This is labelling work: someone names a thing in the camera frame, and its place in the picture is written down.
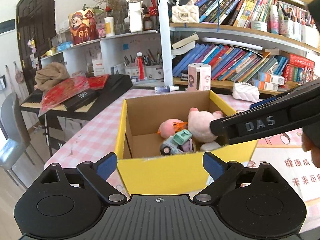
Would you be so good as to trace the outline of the person's right hand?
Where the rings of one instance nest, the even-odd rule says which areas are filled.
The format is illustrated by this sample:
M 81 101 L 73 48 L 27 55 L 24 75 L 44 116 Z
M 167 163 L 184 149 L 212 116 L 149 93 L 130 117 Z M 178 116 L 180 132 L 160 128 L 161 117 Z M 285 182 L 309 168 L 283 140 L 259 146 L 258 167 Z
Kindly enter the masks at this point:
M 304 152 L 311 152 L 313 164 L 317 168 L 320 168 L 320 149 L 306 135 L 305 129 L 303 129 L 302 134 L 302 149 Z

